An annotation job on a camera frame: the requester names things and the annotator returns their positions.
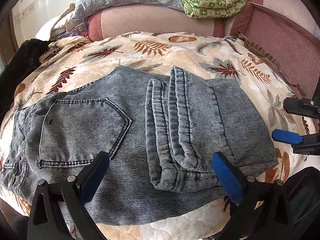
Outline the black folded garment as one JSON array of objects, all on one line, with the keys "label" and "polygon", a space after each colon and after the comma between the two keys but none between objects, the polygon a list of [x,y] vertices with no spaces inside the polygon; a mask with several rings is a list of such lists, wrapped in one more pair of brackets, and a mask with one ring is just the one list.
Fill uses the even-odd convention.
[{"label": "black folded garment", "polygon": [[0,79],[1,122],[14,101],[16,87],[41,65],[39,58],[50,43],[35,38],[24,41],[5,66]]}]

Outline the cream leaf-print blanket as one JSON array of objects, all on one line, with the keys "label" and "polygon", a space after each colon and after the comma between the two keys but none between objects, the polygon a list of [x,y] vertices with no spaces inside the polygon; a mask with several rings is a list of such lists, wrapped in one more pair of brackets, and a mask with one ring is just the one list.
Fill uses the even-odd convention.
[{"label": "cream leaf-print blanket", "polygon": [[[1,124],[1,171],[9,155],[14,115],[49,93],[67,92],[95,81],[117,66],[169,75],[178,66],[204,79],[233,78],[247,93],[269,131],[288,129],[300,135],[317,132],[310,118],[285,113],[282,101],[295,97],[286,80],[262,61],[242,40],[189,33],[152,34],[133,31],[92,42],[74,36],[52,42],[38,59],[32,74],[20,81],[14,101]],[[305,155],[295,155],[289,145],[274,142],[278,164],[258,179],[286,180],[301,167]],[[231,204],[220,198],[180,217],[146,225],[110,226],[97,224],[108,239],[200,239],[217,233],[230,218]]]}]

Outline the green patterned folded cloth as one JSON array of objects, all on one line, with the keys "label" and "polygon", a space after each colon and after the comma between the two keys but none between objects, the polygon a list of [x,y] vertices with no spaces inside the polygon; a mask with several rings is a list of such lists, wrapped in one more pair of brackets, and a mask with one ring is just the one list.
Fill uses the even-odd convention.
[{"label": "green patterned folded cloth", "polygon": [[236,15],[248,0],[181,0],[191,18],[227,18]]}]

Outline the light blue denim pants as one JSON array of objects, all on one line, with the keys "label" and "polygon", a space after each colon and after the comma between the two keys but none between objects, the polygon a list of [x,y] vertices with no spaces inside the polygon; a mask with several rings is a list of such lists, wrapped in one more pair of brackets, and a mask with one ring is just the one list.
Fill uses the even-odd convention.
[{"label": "light blue denim pants", "polygon": [[246,175],[278,162],[259,112],[232,79],[129,67],[15,114],[1,187],[32,202],[37,182],[77,175],[99,152],[110,166],[86,206],[96,223],[139,225],[181,216],[225,195],[215,152]]}]

